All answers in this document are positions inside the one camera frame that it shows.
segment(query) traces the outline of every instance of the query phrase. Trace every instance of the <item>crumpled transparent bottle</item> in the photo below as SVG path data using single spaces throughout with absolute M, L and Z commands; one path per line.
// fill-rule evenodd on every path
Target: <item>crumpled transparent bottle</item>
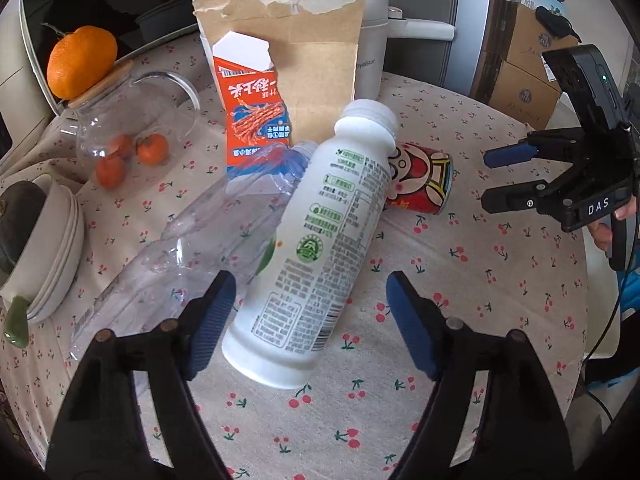
M 80 360 L 95 333 L 151 330 L 201 297 L 220 270 L 238 298 L 273 251 L 273 235 L 317 145 L 274 143 L 220 178 L 143 249 L 82 315 L 71 355 Z

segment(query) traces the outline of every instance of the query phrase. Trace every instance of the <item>stack of bowls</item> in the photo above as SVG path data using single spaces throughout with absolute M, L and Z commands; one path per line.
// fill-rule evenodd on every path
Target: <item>stack of bowls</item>
M 68 187 L 48 174 L 33 183 L 47 199 L 0 296 L 7 310 L 16 297 L 24 298 L 28 322 L 38 323 L 53 314 L 71 287 L 82 252 L 84 221 L 78 200 Z M 4 328 L 7 332 L 14 327 L 5 324 Z

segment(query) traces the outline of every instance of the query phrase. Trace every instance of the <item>black camera device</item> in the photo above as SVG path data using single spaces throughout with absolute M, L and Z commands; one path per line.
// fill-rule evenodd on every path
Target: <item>black camera device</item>
M 638 189 L 640 136 L 595 46 L 550 50 L 542 56 L 569 95 L 580 127 L 531 132 L 517 144 L 489 150 L 484 163 L 499 168 L 543 158 L 572 166 L 552 182 L 487 189 L 482 208 L 489 213 L 535 209 L 555 218 L 567 233 L 600 220 L 614 235 L 607 250 L 609 265 L 625 270 L 636 243 L 636 219 L 618 221 L 613 213 Z

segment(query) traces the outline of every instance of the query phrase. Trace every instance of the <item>white plastic bottle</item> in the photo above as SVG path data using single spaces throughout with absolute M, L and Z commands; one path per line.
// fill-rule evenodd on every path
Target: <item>white plastic bottle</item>
M 397 127 L 385 105 L 357 100 L 316 149 L 273 256 L 222 340 L 225 358 L 244 375 L 275 388 L 298 388 L 311 376 L 380 219 Z

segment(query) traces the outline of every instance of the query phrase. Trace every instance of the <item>glass teapot handle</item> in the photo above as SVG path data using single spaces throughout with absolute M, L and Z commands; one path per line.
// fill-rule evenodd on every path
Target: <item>glass teapot handle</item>
M 170 70 L 153 70 L 152 72 L 147 72 L 141 76 L 133 78 L 130 84 L 133 86 L 136 83 L 139 83 L 140 81 L 144 81 L 145 79 L 151 79 L 154 77 L 159 77 L 159 78 L 173 81 L 185 91 L 185 93 L 188 95 L 189 99 L 191 100 L 191 103 L 193 104 L 193 110 L 195 111 L 193 124 L 195 124 L 197 117 L 200 114 L 200 98 L 198 97 L 198 91 L 195 89 L 193 84 L 191 84 L 191 82 L 187 78 L 181 76 L 177 72 L 171 72 Z M 191 129 L 193 129 L 193 126 L 189 129 L 186 135 L 189 135 L 189 133 L 191 133 Z

